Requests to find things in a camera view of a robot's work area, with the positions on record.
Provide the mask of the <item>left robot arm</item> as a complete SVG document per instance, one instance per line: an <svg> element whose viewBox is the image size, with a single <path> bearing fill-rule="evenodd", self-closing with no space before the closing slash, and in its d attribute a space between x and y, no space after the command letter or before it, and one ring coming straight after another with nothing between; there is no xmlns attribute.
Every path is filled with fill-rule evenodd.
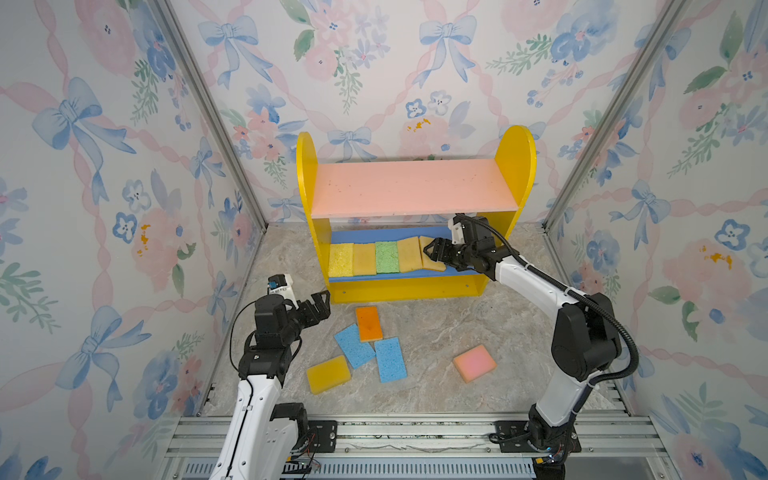
<svg viewBox="0 0 768 480"><path fill-rule="evenodd" d="M286 291L268 293L250 305L254 330L235 364L239 383L223 447L212 479L279 479L286 462L311 438L306 408L282 403L281 392L302 331L330 316L328 291L294 301Z"/></svg>

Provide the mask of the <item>small yellow sponge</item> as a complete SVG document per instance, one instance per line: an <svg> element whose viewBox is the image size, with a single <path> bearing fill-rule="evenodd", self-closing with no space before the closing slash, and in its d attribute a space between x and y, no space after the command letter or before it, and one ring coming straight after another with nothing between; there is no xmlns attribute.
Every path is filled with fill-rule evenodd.
<svg viewBox="0 0 768 480"><path fill-rule="evenodd" d="M446 265L443 262L440 261L434 261L432 260L429 255L424 251L424 249L432 243L433 238L427 237L427 236L419 236L419 250L421 254L421 260L422 260L422 266L425 270L429 271L435 271L435 272L445 272L446 271Z"/></svg>

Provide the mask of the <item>yellow pink blue toy shelf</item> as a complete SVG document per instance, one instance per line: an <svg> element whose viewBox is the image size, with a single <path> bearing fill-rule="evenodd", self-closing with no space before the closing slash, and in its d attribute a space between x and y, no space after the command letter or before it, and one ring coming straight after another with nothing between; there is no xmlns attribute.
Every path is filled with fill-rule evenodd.
<svg viewBox="0 0 768 480"><path fill-rule="evenodd" d="M447 238L447 226L335 232L336 219L419 217L477 213L510 235L532 191L537 168L531 131L513 126L492 159L322 164L311 136L300 133L297 178L309 231L331 300L336 304L475 297L488 279L471 271L333 278L331 247L396 241L410 236Z"/></svg>

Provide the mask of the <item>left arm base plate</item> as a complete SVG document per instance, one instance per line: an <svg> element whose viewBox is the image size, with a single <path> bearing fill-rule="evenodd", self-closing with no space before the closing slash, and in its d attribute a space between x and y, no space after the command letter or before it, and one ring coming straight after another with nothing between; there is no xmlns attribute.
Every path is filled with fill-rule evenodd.
<svg viewBox="0 0 768 480"><path fill-rule="evenodd" d="M335 420L310 420L308 428L300 434L291 454L334 453L339 423Z"/></svg>

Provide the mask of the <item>pale yellow sponge underneath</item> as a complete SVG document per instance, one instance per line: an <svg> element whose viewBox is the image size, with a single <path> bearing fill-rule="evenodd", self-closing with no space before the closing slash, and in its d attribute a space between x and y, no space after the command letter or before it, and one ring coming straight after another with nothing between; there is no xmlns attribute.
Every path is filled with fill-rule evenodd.
<svg viewBox="0 0 768 480"><path fill-rule="evenodd" d="M409 237L397 241L399 271L413 272L423 268L419 237Z"/></svg>

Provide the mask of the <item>bright yellow cellulose sponge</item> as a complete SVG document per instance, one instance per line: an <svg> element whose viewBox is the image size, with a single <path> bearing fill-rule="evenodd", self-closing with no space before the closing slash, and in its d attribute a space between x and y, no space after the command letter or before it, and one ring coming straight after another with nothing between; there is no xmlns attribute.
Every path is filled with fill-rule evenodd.
<svg viewBox="0 0 768 480"><path fill-rule="evenodd" d="M347 278L354 275L354 245L340 243L330 245L328 276L330 278Z"/></svg>

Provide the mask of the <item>thick yellow sponge front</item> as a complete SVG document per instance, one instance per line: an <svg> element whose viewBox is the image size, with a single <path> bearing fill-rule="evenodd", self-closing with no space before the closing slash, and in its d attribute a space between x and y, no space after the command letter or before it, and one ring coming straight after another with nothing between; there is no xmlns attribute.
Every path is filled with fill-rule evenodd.
<svg viewBox="0 0 768 480"><path fill-rule="evenodd" d="M343 355L310 367L306 375L313 395L343 385L351 379L351 372Z"/></svg>

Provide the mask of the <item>yellow sponge with green back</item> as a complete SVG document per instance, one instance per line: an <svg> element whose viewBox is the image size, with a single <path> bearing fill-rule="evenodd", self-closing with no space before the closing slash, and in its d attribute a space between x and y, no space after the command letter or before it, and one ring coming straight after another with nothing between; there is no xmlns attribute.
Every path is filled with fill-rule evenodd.
<svg viewBox="0 0 768 480"><path fill-rule="evenodd" d="M376 244L354 244L353 263L354 276L373 276L377 274Z"/></svg>

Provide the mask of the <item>left corner aluminium post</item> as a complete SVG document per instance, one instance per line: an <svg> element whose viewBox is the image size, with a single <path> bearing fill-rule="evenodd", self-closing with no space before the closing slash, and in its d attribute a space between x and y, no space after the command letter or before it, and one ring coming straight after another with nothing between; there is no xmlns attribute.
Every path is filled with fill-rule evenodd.
<svg viewBox="0 0 768 480"><path fill-rule="evenodd" d="M264 234L268 224L258 205L254 190L248 180L246 169L235 153L232 141L225 131L224 122L216 108L213 96L206 85L202 70L195 59L192 48L187 40L172 3L166 0L149 0L148 5L157 17L158 24L168 37L170 49L180 63L182 73L187 78L190 91L197 106L207 122L213 138L220 148L226 165L234 177L235 185L240 189L246 208L256 220L259 231Z"/></svg>

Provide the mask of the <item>blue sponge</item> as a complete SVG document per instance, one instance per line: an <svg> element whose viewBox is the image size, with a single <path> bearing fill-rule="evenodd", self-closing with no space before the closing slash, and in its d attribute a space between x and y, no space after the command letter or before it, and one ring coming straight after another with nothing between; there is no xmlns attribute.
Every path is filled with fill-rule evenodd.
<svg viewBox="0 0 768 480"><path fill-rule="evenodd" d="M407 369L397 337L374 342L379 378L382 383L390 383L407 377Z"/></svg>
<svg viewBox="0 0 768 480"><path fill-rule="evenodd" d="M357 325L350 325L336 333L334 339L353 369L362 367L376 356L373 347L360 340Z"/></svg>

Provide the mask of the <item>pink orange sponge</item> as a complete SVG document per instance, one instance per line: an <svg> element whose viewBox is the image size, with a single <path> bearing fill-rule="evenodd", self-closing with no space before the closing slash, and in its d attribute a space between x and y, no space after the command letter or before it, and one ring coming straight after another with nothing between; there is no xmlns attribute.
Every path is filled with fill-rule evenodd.
<svg viewBox="0 0 768 480"><path fill-rule="evenodd" d="M497 367L484 345L478 345L456 356L453 365L465 383L470 383Z"/></svg>

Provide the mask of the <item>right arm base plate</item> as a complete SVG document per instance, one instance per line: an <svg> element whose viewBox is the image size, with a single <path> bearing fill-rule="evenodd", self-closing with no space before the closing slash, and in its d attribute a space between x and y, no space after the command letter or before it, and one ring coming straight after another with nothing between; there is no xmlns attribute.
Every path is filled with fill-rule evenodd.
<svg viewBox="0 0 768 480"><path fill-rule="evenodd" d="M500 420L493 427L488 439L502 453L557 456L582 451L573 422L551 427L538 420Z"/></svg>

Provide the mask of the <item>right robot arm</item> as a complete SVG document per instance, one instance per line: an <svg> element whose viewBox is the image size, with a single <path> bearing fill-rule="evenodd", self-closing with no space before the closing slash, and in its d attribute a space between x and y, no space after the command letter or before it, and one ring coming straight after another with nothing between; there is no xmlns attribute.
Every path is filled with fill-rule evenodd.
<svg viewBox="0 0 768 480"><path fill-rule="evenodd" d="M473 271L511 288L554 321L551 355L555 373L543 396L528 414L526 432L498 436L499 443L526 440L550 457L570 450L578 413L598 378L621 355L610 300L586 295L552 278L508 246L497 246L493 234L462 243L437 238L422 248L427 258L457 271Z"/></svg>

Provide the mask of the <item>right corner aluminium post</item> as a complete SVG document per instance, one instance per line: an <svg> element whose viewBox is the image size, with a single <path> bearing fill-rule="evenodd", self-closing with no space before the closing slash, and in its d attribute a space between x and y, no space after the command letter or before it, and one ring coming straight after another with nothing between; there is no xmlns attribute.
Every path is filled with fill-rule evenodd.
<svg viewBox="0 0 768 480"><path fill-rule="evenodd" d="M602 120L598 123L593 140L590 140L582 150L582 155L577 160L564 183L563 189L557 195L556 200L542 222L546 233L555 229L558 219L564 215L571 198L576 193L582 179L591 168L601 149L608 141L613 128L618 124L626 110L632 103L640 83L651 72L656 59L676 30L677 25L685 13L689 1L674 0L665 1L654 24L651 25L646 42L633 60L631 67L626 72L626 77L616 90L614 97L604 112Z"/></svg>

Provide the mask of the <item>corner aluminium post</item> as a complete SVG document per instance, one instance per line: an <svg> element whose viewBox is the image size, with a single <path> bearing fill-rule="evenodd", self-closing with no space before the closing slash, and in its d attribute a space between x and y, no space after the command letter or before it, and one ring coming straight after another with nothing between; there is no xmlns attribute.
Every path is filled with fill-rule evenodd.
<svg viewBox="0 0 768 480"><path fill-rule="evenodd" d="M564 183L563 189L557 195L556 200L542 222L546 233L555 229L558 219L564 215L571 198L576 193L582 179L591 168L601 149L608 141L613 128L618 124L626 110L632 103L640 83L651 72L656 59L676 30L677 25L685 13L689 1L674 0L665 1L654 24L651 25L646 42L633 60L631 67L626 72L626 77L616 90L614 97L604 112L602 120L598 123L593 140L590 140L582 150L582 155L577 160Z"/></svg>
<svg viewBox="0 0 768 480"><path fill-rule="evenodd" d="M158 24L168 37L170 49L180 63L182 73L187 78L190 91L197 106L207 122L213 138L220 148L226 165L234 177L235 185L240 189L246 208L256 220L259 231L264 234L268 224L258 205L254 190L248 180L246 169L235 153L232 141L225 131L224 122L216 108L213 96L206 85L202 70L195 59L192 48L187 40L172 3L166 0L149 0L148 5L157 17Z"/></svg>

